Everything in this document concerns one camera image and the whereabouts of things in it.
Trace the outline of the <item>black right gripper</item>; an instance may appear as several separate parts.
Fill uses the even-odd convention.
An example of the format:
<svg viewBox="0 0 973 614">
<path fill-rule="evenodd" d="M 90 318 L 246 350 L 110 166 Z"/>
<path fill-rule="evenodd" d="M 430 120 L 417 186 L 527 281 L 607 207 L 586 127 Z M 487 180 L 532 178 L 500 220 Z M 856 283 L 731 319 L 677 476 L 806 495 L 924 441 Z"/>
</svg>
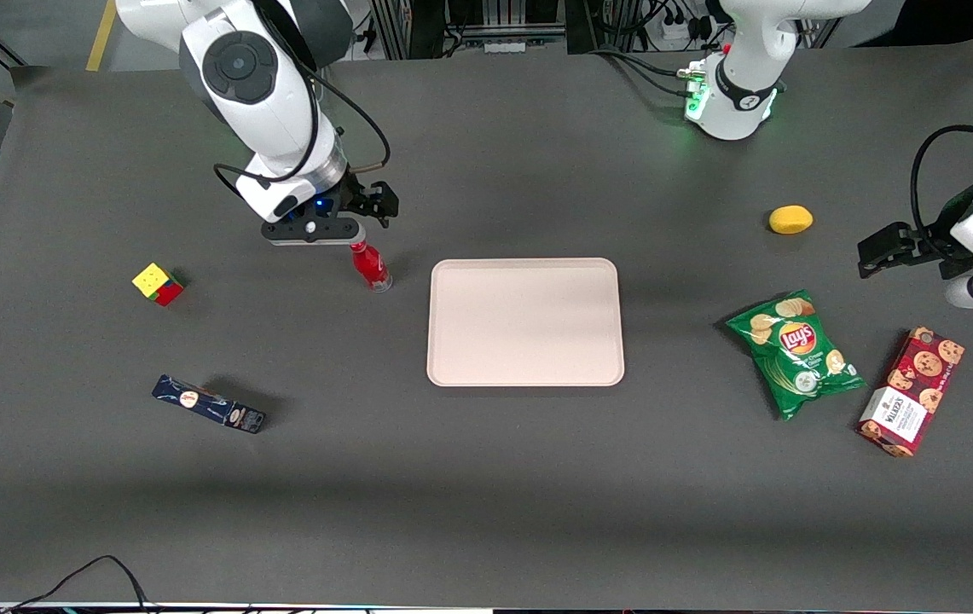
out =
<svg viewBox="0 0 973 614">
<path fill-rule="evenodd" d="M 377 220 L 382 229 L 388 229 L 392 214 L 399 213 L 399 198 L 387 182 L 374 182 L 372 186 L 362 185 L 357 175 L 344 175 L 337 186 L 327 195 L 333 200 L 333 213 L 342 212 L 371 217 Z"/>
</svg>

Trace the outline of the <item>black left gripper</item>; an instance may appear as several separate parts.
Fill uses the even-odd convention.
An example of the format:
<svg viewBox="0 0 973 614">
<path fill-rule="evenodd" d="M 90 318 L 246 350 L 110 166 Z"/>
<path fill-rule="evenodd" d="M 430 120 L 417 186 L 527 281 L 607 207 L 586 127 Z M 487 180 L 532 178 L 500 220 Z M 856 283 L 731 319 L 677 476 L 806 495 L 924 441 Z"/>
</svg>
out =
<svg viewBox="0 0 973 614">
<path fill-rule="evenodd" d="M 930 224 L 925 224 L 920 212 L 918 187 L 911 187 L 910 203 L 912 227 L 904 222 L 892 222 L 858 242 L 858 276 L 861 280 L 885 269 L 915 267 L 928 262 L 939 262 L 943 280 L 954 280 L 961 275 L 973 277 L 973 253 L 953 234 L 955 224 L 972 209 L 973 185 L 947 201 Z"/>
</svg>

